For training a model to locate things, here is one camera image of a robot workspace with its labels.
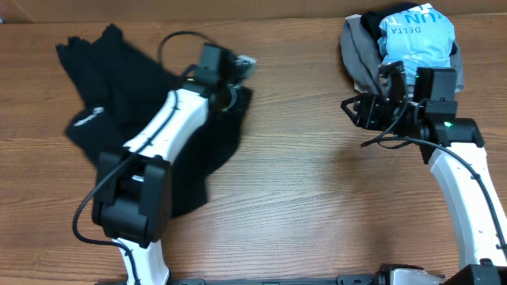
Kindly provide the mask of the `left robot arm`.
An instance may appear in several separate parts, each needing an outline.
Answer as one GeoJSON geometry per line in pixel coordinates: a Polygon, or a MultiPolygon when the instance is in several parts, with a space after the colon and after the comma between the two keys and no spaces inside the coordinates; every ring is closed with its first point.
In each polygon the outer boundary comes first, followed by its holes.
{"type": "Polygon", "coordinates": [[[101,154],[97,183],[89,195],[92,220],[106,245],[120,250],[127,284],[168,284],[162,235],[172,210],[173,163],[211,111],[226,112],[240,101],[242,83],[256,59],[205,44],[200,61],[183,74],[148,125],[123,146],[101,154]]]}

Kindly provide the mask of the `black t-shirt with logo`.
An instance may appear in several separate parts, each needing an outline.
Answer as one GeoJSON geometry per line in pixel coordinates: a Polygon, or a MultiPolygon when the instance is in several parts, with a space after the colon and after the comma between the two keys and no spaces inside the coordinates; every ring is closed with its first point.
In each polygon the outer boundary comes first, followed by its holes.
{"type": "MultiPolygon", "coordinates": [[[[84,104],[65,134],[93,165],[98,164],[101,152],[139,134],[165,103],[167,93],[179,86],[175,74],[126,42],[115,25],[109,25],[93,43],[72,36],[55,49],[84,104]]],[[[177,156],[173,217],[207,203],[205,180],[238,149],[252,96],[251,89],[244,89],[231,109],[210,115],[177,156]]]]}

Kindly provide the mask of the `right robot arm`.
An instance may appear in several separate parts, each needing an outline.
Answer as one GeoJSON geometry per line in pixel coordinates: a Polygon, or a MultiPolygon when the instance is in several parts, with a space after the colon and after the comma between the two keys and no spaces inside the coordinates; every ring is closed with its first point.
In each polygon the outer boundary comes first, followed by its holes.
{"type": "Polygon", "coordinates": [[[459,247],[459,271],[448,278],[408,264],[383,264],[363,284],[504,284],[506,215],[487,165],[477,123],[457,117],[456,71],[420,67],[406,83],[400,62],[383,66],[381,94],[362,93],[341,109],[358,127],[378,131],[363,146],[390,150],[411,144],[421,151],[444,194],[459,247]]]}

